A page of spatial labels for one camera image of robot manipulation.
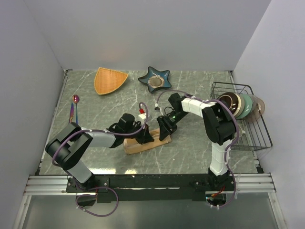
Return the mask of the peach satin napkin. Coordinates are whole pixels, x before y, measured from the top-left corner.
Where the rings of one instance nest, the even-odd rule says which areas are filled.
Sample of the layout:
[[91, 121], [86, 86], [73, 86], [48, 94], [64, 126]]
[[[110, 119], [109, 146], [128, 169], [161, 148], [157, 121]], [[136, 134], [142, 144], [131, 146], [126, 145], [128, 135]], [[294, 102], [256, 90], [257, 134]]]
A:
[[150, 150], [156, 148], [158, 146], [162, 146], [168, 144], [172, 141], [171, 137], [168, 135], [163, 141], [159, 140], [160, 129], [154, 129], [149, 131], [150, 135], [153, 137], [153, 142], [148, 142], [144, 144], [140, 144], [136, 141], [136, 139], [125, 139], [123, 142], [123, 148], [127, 155], [140, 153], [146, 150]]

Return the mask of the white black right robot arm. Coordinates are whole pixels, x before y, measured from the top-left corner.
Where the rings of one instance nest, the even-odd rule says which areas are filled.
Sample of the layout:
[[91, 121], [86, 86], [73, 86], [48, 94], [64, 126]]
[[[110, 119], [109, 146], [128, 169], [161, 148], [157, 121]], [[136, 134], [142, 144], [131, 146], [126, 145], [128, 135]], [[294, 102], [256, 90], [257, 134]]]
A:
[[229, 167], [231, 146], [238, 140], [238, 124], [226, 103], [219, 100], [202, 100], [190, 94], [179, 95], [176, 90], [168, 99], [172, 106], [169, 114], [157, 117], [160, 140], [164, 140], [177, 130], [177, 123], [187, 114], [194, 114], [203, 119], [205, 132], [212, 142], [212, 160], [208, 169], [207, 180], [203, 182], [213, 190], [219, 190], [226, 183], [234, 182]]

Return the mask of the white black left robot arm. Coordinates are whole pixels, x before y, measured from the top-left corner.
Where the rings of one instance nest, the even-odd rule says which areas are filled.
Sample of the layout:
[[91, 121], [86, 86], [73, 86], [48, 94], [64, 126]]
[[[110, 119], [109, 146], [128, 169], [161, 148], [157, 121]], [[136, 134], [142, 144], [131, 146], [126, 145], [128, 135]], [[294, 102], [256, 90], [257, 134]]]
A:
[[95, 175], [81, 161], [87, 148], [116, 148], [125, 139], [135, 139], [141, 145], [154, 141], [146, 123], [135, 121], [132, 114], [123, 114], [104, 130], [83, 129], [75, 122], [69, 123], [48, 142], [45, 151], [52, 157], [53, 165], [63, 169], [82, 191], [88, 192], [94, 188]]

